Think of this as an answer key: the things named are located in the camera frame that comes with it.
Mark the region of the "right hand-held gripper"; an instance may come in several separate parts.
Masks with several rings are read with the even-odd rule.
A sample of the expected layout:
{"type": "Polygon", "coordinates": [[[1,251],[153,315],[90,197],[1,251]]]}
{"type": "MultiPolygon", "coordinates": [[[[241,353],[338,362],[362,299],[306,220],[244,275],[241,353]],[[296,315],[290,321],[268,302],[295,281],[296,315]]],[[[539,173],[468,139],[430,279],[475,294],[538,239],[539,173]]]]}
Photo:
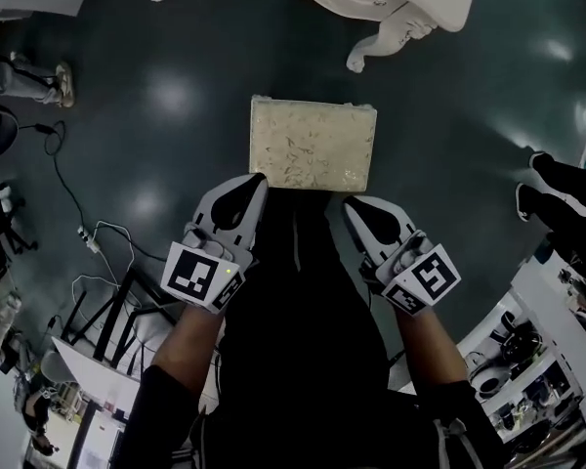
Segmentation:
{"type": "Polygon", "coordinates": [[[373,196],[348,196],[344,219],[363,253],[360,274],[369,291],[415,317],[461,281],[441,244],[433,244],[399,206],[373,196]]]}

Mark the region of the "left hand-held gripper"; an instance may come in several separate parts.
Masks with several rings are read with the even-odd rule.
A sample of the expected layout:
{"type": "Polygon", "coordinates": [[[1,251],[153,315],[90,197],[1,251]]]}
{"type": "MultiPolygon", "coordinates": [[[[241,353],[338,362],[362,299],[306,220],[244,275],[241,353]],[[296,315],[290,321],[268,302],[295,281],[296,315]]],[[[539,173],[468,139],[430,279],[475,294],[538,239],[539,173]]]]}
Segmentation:
{"type": "Polygon", "coordinates": [[[160,287],[211,314],[223,312],[247,280],[246,271],[257,264],[252,248],[268,189],[266,176],[254,173],[229,179],[202,196],[194,222],[170,246],[160,287]]]}

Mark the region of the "cream upholstered stool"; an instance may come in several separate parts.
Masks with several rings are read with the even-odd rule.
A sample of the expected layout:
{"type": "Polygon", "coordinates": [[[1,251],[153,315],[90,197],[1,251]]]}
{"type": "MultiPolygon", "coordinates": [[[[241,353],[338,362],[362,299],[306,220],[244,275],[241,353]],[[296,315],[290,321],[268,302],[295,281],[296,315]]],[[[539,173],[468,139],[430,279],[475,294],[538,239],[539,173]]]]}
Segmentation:
{"type": "Polygon", "coordinates": [[[249,171],[264,174],[272,188],[365,192],[376,121],[370,105],[254,96],[249,171]]]}

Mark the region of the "person's right forearm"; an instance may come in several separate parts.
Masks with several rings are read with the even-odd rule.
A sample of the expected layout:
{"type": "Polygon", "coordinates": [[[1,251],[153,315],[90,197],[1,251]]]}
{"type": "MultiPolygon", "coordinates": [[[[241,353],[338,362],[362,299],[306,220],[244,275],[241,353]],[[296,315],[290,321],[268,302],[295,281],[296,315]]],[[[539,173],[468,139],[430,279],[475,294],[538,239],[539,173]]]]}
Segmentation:
{"type": "Polygon", "coordinates": [[[418,395],[468,379],[458,348],[431,308],[414,317],[396,309],[396,316],[408,371],[418,395]]]}

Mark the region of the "person's left forearm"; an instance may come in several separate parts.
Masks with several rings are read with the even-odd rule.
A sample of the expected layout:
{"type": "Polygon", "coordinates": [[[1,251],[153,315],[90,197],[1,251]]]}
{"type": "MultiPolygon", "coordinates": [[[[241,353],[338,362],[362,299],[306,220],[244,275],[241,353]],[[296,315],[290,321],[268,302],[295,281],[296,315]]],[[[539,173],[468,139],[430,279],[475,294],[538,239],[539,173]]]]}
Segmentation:
{"type": "Polygon", "coordinates": [[[187,305],[152,361],[194,394],[206,382],[225,315],[187,305]]]}

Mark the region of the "white power strip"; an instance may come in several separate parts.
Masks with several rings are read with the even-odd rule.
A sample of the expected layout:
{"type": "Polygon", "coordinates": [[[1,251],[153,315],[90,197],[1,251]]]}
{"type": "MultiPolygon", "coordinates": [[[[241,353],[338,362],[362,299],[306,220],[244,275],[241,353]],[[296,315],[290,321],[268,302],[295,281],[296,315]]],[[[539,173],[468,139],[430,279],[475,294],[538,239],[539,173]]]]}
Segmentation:
{"type": "Polygon", "coordinates": [[[77,229],[77,234],[83,240],[87,248],[91,250],[94,254],[98,254],[101,252],[100,246],[96,242],[94,235],[90,234],[87,229],[85,229],[83,226],[80,226],[77,229]]]}

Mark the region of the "person's black clothing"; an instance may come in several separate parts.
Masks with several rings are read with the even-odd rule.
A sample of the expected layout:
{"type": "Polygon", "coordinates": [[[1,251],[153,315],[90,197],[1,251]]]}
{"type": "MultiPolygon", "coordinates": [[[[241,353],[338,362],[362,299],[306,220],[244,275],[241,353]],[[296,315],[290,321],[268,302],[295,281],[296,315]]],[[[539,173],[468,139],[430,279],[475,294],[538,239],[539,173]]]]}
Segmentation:
{"type": "Polygon", "coordinates": [[[258,266],[227,306],[199,395],[144,371],[111,469],[504,469],[469,380],[409,398],[340,261],[326,192],[272,190],[258,266]]]}

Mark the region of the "white equipment shelf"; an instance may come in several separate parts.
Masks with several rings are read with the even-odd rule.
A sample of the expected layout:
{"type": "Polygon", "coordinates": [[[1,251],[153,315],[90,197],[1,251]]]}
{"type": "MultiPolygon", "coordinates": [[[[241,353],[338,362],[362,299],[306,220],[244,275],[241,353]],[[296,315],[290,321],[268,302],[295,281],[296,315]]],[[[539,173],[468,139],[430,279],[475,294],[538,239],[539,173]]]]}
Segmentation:
{"type": "Polygon", "coordinates": [[[586,469],[586,300],[558,254],[532,257],[458,345],[506,469],[586,469]]]}

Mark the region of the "white marble table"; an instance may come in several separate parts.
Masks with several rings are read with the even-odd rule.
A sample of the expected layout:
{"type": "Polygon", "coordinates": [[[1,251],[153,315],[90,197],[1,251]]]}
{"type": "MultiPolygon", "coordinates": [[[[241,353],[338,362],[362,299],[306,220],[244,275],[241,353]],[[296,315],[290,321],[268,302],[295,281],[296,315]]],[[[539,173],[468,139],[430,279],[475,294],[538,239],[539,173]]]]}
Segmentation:
{"type": "Polygon", "coordinates": [[[85,356],[61,339],[53,337],[52,341],[76,382],[91,398],[125,413],[132,411],[140,388],[137,379],[85,356]]]}

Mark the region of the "black metal table frame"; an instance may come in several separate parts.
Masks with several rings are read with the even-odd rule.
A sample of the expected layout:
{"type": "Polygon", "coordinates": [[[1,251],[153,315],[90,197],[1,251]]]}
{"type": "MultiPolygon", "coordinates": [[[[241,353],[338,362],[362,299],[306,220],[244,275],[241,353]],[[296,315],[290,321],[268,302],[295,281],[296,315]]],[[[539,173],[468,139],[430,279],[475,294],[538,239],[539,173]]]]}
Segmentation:
{"type": "Polygon", "coordinates": [[[153,349],[139,337],[136,322],[141,317],[160,315],[167,323],[174,325],[179,319],[172,313],[172,309],[180,304],[171,295],[165,293],[154,280],[139,268],[129,268],[123,280],[117,284],[104,277],[79,275],[71,283],[71,295],[73,307],[66,322],[63,324],[60,339],[74,346],[86,337],[87,332],[93,328],[102,317],[106,317],[101,324],[97,341],[94,344],[93,359],[102,362],[106,358],[108,345],[112,343],[112,335],[121,314],[126,314],[125,324],[119,338],[114,341],[114,352],[109,361],[112,368],[117,368],[120,361],[130,350],[134,343],[139,343],[139,353],[144,354],[145,349],[153,352],[153,349]],[[111,286],[114,291],[91,317],[80,314],[81,306],[87,297],[87,290],[83,289],[79,296],[75,294],[75,285],[81,280],[101,281],[111,286]],[[146,296],[146,304],[136,309],[128,309],[128,297],[132,287],[137,285],[146,296]]]}

